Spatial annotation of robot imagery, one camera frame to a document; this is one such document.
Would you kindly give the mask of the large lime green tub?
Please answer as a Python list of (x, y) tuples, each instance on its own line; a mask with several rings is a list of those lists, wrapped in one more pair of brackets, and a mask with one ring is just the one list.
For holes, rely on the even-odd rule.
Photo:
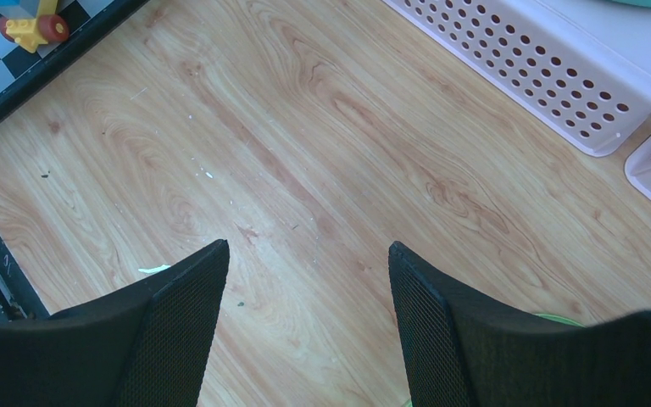
[(584, 325), (578, 321), (572, 320), (571, 318), (561, 316), (561, 315), (553, 315), (553, 314), (547, 314), (547, 313), (536, 313), (535, 316), (538, 316), (540, 318), (543, 318), (548, 321), (553, 321), (553, 322), (558, 322), (560, 324), (565, 324), (568, 326), (577, 326), (577, 327), (584, 327)]

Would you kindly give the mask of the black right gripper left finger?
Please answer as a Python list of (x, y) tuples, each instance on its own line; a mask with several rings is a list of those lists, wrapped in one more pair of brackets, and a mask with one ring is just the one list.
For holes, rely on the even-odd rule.
[(194, 406), (229, 270), (218, 239), (46, 319), (0, 324), (0, 406)]

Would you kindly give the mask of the pink perforated plastic basket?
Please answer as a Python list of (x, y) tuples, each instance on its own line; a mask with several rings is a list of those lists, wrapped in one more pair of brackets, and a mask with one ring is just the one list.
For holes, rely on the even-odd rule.
[(609, 155), (651, 119), (651, 8), (488, 0), (391, 7), (583, 153)]

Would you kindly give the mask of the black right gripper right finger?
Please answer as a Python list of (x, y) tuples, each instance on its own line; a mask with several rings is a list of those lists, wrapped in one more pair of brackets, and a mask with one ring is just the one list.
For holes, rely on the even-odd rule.
[(573, 326), (516, 309), (389, 248), (415, 406), (651, 406), (651, 310)]

